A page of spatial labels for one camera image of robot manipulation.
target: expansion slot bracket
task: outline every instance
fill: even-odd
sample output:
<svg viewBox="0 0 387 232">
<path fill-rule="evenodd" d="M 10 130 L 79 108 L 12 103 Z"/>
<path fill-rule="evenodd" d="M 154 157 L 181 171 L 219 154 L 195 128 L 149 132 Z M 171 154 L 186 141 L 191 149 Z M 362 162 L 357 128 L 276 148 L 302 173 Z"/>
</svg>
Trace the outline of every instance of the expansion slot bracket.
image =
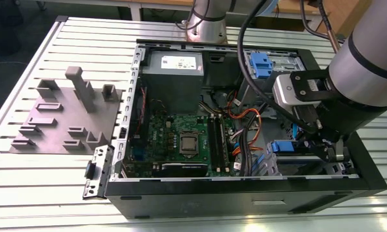
<svg viewBox="0 0 387 232">
<path fill-rule="evenodd" d="M 107 199 L 105 196 L 106 185 L 110 178 L 115 148 L 110 145 L 99 146 L 95 149 L 94 159 L 90 160 L 85 177 L 87 178 L 83 199 Z"/>
</svg>

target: ram slot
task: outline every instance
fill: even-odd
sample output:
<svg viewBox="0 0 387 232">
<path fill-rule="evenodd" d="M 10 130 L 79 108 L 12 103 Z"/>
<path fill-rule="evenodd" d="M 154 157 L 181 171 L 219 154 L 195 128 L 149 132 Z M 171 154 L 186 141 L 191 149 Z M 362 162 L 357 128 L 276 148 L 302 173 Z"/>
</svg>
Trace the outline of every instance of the ram slot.
<svg viewBox="0 0 387 232">
<path fill-rule="evenodd" d="M 226 160 L 225 160 L 225 127 L 222 124 L 222 120 L 219 118 L 215 119 L 215 136 L 217 136 L 217 147 L 218 147 L 218 167 L 225 168 Z"/>
<path fill-rule="evenodd" d="M 210 152 L 211 152 L 211 166 L 213 166 L 213 170 L 217 170 L 217 168 L 219 167 L 218 165 L 218 146 L 217 146 L 217 131 L 215 131 L 215 119 L 214 118 L 209 118 L 209 141 L 210 141 Z"/>
</svg>

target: blue component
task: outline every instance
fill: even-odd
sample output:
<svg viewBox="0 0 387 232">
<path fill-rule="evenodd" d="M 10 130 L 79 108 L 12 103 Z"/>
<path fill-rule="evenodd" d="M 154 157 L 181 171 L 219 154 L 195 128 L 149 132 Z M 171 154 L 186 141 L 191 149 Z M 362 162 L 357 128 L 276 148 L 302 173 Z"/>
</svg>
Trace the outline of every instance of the blue component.
<svg viewBox="0 0 387 232">
<path fill-rule="evenodd" d="M 293 123 L 293 138 L 296 139 L 297 137 L 297 134 L 298 134 L 298 131 L 300 131 L 300 127 L 296 123 Z"/>
<path fill-rule="evenodd" d="M 294 146 L 292 141 L 276 141 L 272 143 L 273 152 L 294 152 Z"/>
<path fill-rule="evenodd" d="M 268 79 L 272 76 L 273 62 L 266 53 L 251 53 L 251 65 L 258 79 Z"/>
<path fill-rule="evenodd" d="M 258 168 L 259 163 L 263 161 L 266 155 L 265 153 L 261 155 L 261 157 L 258 158 L 255 164 L 253 165 L 251 171 L 254 172 L 254 170 Z"/>
</svg>

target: white label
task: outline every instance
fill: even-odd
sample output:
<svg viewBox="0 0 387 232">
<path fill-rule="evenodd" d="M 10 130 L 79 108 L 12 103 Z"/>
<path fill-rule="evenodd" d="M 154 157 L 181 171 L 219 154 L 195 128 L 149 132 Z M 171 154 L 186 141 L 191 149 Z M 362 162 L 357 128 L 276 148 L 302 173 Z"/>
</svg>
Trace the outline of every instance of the white label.
<svg viewBox="0 0 387 232">
<path fill-rule="evenodd" d="M 239 101 L 237 98 L 234 98 L 233 102 L 234 102 L 234 104 L 235 104 L 237 106 L 241 105 L 241 101 Z"/>
<path fill-rule="evenodd" d="M 316 80 L 308 80 L 312 91 L 318 91 Z"/>
<path fill-rule="evenodd" d="M 234 163 L 234 169 L 241 170 L 241 163 Z"/>
<path fill-rule="evenodd" d="M 195 57 L 162 57 L 161 67 L 163 69 L 197 69 Z"/>
</svg>

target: slotted aluminum surface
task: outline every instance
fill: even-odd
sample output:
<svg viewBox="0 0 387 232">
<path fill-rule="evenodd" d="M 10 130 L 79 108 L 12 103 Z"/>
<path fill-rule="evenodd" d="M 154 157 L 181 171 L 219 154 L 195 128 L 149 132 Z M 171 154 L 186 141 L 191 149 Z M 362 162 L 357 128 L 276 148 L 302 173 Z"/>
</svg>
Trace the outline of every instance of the slotted aluminum surface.
<svg viewBox="0 0 387 232">
<path fill-rule="evenodd" d="M 237 43 L 238 31 L 227 30 L 231 44 Z M 0 111 L 0 230 L 387 231 L 387 191 L 314 215 L 127 220 L 107 200 L 82 200 L 91 155 L 8 153 L 39 96 L 34 88 L 40 79 L 54 78 L 60 86 L 73 87 L 65 70 L 74 65 L 82 66 L 83 77 L 95 88 L 115 84 L 127 89 L 137 38 L 182 41 L 185 33 L 174 24 L 154 22 L 70 18 L 66 23 L 55 23 Z M 251 45 L 310 49 L 322 68 L 334 56 L 329 41 L 302 32 L 250 29 L 245 41 Z M 127 101 L 121 105 L 118 122 L 126 105 Z M 358 132 L 387 181 L 387 112 Z"/>
</svg>

